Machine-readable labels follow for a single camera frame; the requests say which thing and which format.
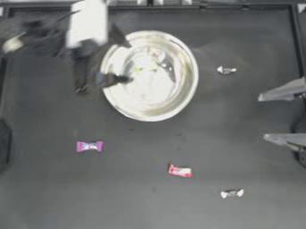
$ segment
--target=black mat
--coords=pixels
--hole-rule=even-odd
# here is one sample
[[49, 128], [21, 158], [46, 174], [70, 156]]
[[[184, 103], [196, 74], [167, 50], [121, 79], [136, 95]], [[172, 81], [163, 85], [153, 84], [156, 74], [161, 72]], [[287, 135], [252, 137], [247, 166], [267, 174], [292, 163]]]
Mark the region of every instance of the black mat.
[[[10, 60], [2, 113], [13, 130], [12, 163], [0, 176], [5, 229], [303, 228], [306, 171], [265, 132], [288, 130], [300, 101], [256, 103], [296, 79], [287, 12], [110, 13], [124, 31], [161, 30], [197, 59], [197, 92], [159, 123], [132, 121], [102, 96], [73, 94], [60, 60]], [[237, 72], [220, 76], [216, 68]], [[102, 140], [102, 154], [74, 153]], [[192, 168], [183, 179], [167, 165]], [[244, 188], [240, 199], [220, 191]]]

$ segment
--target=candy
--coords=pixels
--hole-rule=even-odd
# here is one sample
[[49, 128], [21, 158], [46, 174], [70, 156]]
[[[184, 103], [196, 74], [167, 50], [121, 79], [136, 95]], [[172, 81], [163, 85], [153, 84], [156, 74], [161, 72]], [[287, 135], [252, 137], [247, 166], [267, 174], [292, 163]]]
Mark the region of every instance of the candy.
[[220, 196], [223, 199], [227, 197], [241, 197], [243, 196], [243, 190], [227, 190], [220, 192]]
[[101, 152], [101, 147], [102, 147], [102, 141], [97, 142], [82, 142], [77, 141], [76, 142], [76, 152], [80, 153], [85, 150], [93, 149], [97, 152]]
[[171, 175], [177, 175], [183, 177], [191, 177], [192, 175], [191, 168], [179, 168], [179, 167], [175, 167], [172, 164], [169, 164], [167, 172]]

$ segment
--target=silver bowl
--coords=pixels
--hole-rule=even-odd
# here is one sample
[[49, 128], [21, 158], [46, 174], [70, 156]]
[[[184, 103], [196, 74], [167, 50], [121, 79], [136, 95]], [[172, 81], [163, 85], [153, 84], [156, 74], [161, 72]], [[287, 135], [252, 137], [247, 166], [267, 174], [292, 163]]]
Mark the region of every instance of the silver bowl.
[[129, 76], [132, 82], [104, 89], [110, 105], [139, 121], [156, 122], [187, 106], [197, 86], [197, 64], [185, 44], [160, 31], [126, 36], [131, 48], [112, 46], [101, 72]]

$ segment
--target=bowl rim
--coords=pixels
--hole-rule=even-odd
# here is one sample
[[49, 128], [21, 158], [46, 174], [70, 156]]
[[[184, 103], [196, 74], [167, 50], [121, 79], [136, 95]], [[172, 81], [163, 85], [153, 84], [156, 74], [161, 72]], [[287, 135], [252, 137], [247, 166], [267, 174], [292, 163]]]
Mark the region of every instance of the bowl rim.
[[[113, 108], [124, 116], [126, 116], [128, 118], [131, 118], [133, 120], [143, 121], [143, 122], [159, 122], [159, 121], [169, 119], [171, 117], [177, 115], [177, 113], [185, 108], [187, 104], [189, 103], [189, 101], [195, 95], [196, 88], [197, 88], [197, 62], [196, 62], [196, 59], [195, 59], [195, 56], [193, 56], [191, 50], [188, 49], [188, 47], [183, 43], [183, 41], [165, 32], [161, 32], [157, 30], [140, 30], [140, 31], [135, 31], [135, 32], [129, 33], [125, 36], [125, 39], [133, 40], [135, 38], [144, 37], [144, 36], [145, 37], [159, 36], [160, 38], [164, 38], [164, 40], [173, 42], [185, 52], [187, 57], [188, 57], [189, 62], [191, 62], [191, 69], [192, 69], [192, 74], [193, 74], [192, 85], [191, 85], [187, 97], [183, 99], [181, 103], [172, 110], [167, 111], [165, 113], [157, 114], [153, 116], [144, 116], [144, 115], [131, 114], [131, 112], [128, 112], [126, 109], [122, 109], [120, 106], [117, 106], [116, 99], [110, 96], [110, 89], [109, 88], [104, 88], [102, 92], [104, 92], [104, 95], [108, 99], [108, 103], [113, 106]], [[120, 47], [120, 45], [112, 45], [110, 48], [108, 49], [106, 54], [104, 55], [104, 58], [101, 61], [101, 65], [100, 65], [100, 71], [101, 72], [105, 70], [106, 64], [108, 64], [108, 59], [113, 55], [113, 53], [118, 47]]]

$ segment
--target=purple candy wrapper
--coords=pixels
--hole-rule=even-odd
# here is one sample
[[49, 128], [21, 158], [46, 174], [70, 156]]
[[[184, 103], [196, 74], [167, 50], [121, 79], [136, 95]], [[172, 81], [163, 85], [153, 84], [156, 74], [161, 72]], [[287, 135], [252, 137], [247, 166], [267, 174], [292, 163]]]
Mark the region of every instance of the purple candy wrapper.
[[102, 141], [97, 141], [97, 142], [82, 142], [82, 141], [77, 141], [76, 142], [76, 152], [80, 153], [85, 150], [96, 150], [97, 152], [101, 152], [101, 148], [102, 148]]

